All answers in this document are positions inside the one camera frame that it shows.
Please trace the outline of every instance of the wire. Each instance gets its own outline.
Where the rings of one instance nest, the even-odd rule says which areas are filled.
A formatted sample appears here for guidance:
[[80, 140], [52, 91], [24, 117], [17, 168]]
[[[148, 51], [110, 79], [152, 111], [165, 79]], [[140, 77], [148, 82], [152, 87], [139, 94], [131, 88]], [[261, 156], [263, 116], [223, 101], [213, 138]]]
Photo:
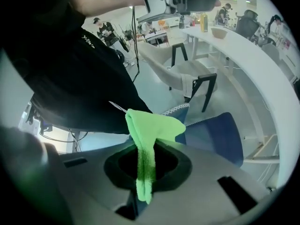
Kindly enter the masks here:
[[75, 136], [73, 135], [73, 133], [71, 132], [71, 130], [70, 130], [69, 128], [68, 128], [68, 130], [69, 130], [71, 136], [74, 138], [74, 141], [75, 141], [75, 143], [76, 143], [76, 146], [75, 146], [75, 148], [74, 148], [74, 151], [75, 151], [75, 152], [78, 152], [78, 148], [79, 148], [79, 151], [81, 151], [81, 148], [80, 148], [80, 146], [79, 146], [78, 140], [75, 138]]
[[[241, 68], [238, 68], [238, 67], [233, 67], [233, 69], [242, 70]], [[270, 110], [268, 109], [267, 105], [265, 104], [264, 100], [262, 100], [262, 102], [263, 102], [265, 108], [266, 108], [268, 111], [270, 111]]]
[[[81, 138], [79, 139], [78, 141], [82, 140], [83, 138], [86, 137], [86, 135], [88, 134], [89, 132], [86, 132], [86, 134]], [[41, 132], [39, 133], [42, 137], [46, 138], [46, 139], [49, 139], [49, 140], [52, 140], [52, 141], [56, 141], [56, 142], [61, 142], [61, 143], [73, 143], [75, 142], [74, 140], [73, 141], [62, 141], [62, 140], [57, 140], [57, 139], [54, 139], [54, 138], [51, 138], [51, 137], [48, 137], [44, 134], [41, 134]]]
[[262, 100], [262, 102], [263, 102], [265, 108], [266, 108], [268, 111], [270, 111], [270, 110], [268, 109], [267, 105], [264, 103], [264, 100]]
[[138, 50], [137, 50], [137, 40], [136, 40], [135, 7], [132, 8], [131, 26], [132, 26], [132, 31], [133, 31], [133, 41], [135, 43], [135, 56], [136, 56], [136, 65], [137, 65], [137, 73], [136, 73], [136, 75], [133, 79], [133, 83], [134, 83], [136, 77], [140, 74], [139, 53], [138, 53]]
[[238, 68], [238, 67], [233, 67], [233, 69], [237, 69], [237, 70], [242, 70], [241, 68]]

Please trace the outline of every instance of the white curved desk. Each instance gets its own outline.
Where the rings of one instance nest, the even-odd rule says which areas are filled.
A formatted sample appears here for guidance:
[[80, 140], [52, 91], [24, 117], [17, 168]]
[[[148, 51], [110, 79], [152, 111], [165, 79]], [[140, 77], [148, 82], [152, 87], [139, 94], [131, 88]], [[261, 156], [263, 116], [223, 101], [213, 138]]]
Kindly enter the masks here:
[[213, 37], [210, 28], [208, 32], [201, 32], [199, 27], [182, 31], [195, 37], [193, 58], [198, 39], [201, 39], [242, 68], [258, 88], [270, 109], [277, 131], [280, 152], [277, 186], [284, 185], [300, 152], [300, 104], [288, 79], [263, 50], [233, 31], [226, 30], [228, 33], [224, 39]]

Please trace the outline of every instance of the white chair seat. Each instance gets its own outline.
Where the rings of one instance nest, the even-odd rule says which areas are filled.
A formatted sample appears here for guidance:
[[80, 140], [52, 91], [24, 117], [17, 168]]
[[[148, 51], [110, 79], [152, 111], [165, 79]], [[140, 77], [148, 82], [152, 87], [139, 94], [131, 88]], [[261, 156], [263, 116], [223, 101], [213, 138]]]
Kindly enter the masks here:
[[[199, 61], [185, 61], [181, 64], [176, 64], [171, 68], [172, 72], [178, 74], [188, 74], [193, 76], [195, 79], [197, 76], [210, 74], [211, 72]], [[209, 81], [203, 82], [198, 91], [195, 94], [195, 97], [206, 95], [208, 89]], [[217, 83], [214, 87], [214, 91], [218, 89]]]
[[[193, 83], [198, 80], [198, 76], [211, 74], [202, 63], [196, 60], [175, 64], [170, 70], [167, 69], [164, 63], [172, 57], [172, 46], [158, 48], [148, 43], [140, 43], [138, 51], [162, 82], [171, 88], [181, 90], [188, 98], [192, 96]], [[209, 81], [203, 82], [194, 96], [206, 95], [208, 85]]]

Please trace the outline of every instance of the white chair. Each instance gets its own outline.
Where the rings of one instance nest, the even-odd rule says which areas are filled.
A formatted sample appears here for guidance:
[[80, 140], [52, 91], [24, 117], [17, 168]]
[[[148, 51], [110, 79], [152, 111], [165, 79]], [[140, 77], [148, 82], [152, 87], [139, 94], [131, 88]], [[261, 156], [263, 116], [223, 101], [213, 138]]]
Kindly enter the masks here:
[[[185, 62], [175, 65], [176, 48], [181, 48]], [[158, 48], [148, 43], [138, 44], [138, 51], [150, 65], [162, 82], [170, 89], [183, 92], [185, 101], [189, 102], [193, 96], [206, 96], [202, 112], [206, 110], [212, 93], [217, 89], [217, 74], [212, 74], [202, 63], [188, 61], [184, 44], [176, 44], [166, 48]], [[171, 69], [164, 63], [172, 57]]]

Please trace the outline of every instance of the blue chair seat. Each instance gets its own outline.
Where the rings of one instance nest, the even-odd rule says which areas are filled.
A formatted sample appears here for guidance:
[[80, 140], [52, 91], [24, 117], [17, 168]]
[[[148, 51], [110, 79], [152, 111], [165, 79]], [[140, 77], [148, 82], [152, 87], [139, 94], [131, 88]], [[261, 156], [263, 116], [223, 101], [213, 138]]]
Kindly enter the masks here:
[[240, 134], [229, 112], [188, 126], [184, 135], [186, 145], [215, 152], [242, 166], [244, 156]]

